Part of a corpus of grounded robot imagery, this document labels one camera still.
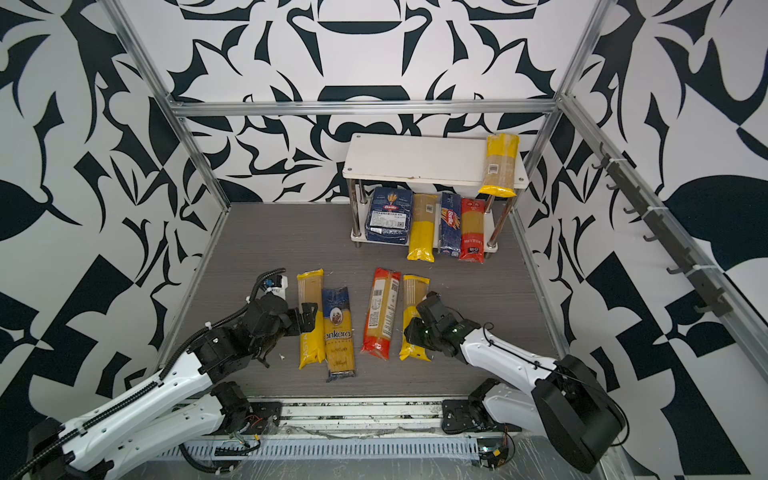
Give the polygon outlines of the blue Barilla spaghetti bag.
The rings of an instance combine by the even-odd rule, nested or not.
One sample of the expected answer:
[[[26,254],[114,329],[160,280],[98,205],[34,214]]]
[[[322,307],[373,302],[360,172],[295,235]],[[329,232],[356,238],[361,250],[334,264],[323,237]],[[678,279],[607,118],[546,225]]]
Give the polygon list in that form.
[[[461,250],[461,201],[460,195],[442,192],[440,195],[439,253],[453,258]]]

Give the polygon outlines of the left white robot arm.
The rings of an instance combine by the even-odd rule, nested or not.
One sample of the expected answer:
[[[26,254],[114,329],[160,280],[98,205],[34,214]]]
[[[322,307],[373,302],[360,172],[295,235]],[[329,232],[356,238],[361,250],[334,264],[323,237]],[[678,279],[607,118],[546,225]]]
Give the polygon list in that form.
[[[116,479],[187,441],[248,430],[251,402],[228,376],[265,364],[281,338],[311,332],[319,311],[290,306],[287,284],[282,268],[261,274],[242,307],[192,334],[148,379],[64,423],[41,422],[12,478]]]

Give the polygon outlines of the yellow spaghetti bag short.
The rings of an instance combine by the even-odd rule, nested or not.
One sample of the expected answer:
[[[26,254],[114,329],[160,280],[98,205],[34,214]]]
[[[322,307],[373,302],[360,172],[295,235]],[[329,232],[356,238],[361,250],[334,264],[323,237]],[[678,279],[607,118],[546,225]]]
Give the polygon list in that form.
[[[486,138],[483,180],[478,193],[499,198],[516,195],[515,181],[520,137],[515,134],[493,134]]]

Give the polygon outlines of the blue Barilla pasta box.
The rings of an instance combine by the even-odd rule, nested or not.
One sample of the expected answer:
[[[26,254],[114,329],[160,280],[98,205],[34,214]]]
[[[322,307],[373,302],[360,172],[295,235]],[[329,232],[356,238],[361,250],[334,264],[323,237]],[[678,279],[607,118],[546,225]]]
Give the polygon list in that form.
[[[364,225],[366,239],[406,245],[411,228],[413,198],[410,190],[376,187],[369,201]]]

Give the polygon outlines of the red yellow spaghetti bag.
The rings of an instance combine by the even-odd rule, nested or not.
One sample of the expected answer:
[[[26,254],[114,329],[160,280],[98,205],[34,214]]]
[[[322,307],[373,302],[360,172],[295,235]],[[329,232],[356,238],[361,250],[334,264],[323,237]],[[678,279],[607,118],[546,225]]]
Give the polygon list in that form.
[[[461,201],[461,246],[459,259],[482,264],[485,259],[485,203],[463,198]]]

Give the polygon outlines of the red label spaghetti bag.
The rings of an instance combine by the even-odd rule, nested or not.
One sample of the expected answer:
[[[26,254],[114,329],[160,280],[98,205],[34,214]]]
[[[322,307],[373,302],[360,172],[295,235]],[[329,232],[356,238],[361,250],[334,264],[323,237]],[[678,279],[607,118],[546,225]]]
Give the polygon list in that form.
[[[361,351],[388,360],[401,273],[377,268],[372,282]]]

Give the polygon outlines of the blue label spaghetti bag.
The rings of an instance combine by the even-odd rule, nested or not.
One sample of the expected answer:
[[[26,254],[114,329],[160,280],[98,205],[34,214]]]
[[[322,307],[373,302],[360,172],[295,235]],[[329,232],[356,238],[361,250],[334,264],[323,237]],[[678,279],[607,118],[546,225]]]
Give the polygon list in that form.
[[[322,305],[328,381],[354,377],[354,340],[348,289],[323,288]]]

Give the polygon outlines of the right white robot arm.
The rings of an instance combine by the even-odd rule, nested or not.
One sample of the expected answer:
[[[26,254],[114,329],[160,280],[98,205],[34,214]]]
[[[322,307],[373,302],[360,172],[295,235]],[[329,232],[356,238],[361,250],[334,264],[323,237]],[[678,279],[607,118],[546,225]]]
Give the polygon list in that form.
[[[544,357],[510,344],[446,306],[431,291],[416,306],[405,338],[426,350],[482,369],[497,378],[473,393],[496,424],[544,435],[571,467],[592,472],[603,455],[630,433],[626,413],[573,355]]]

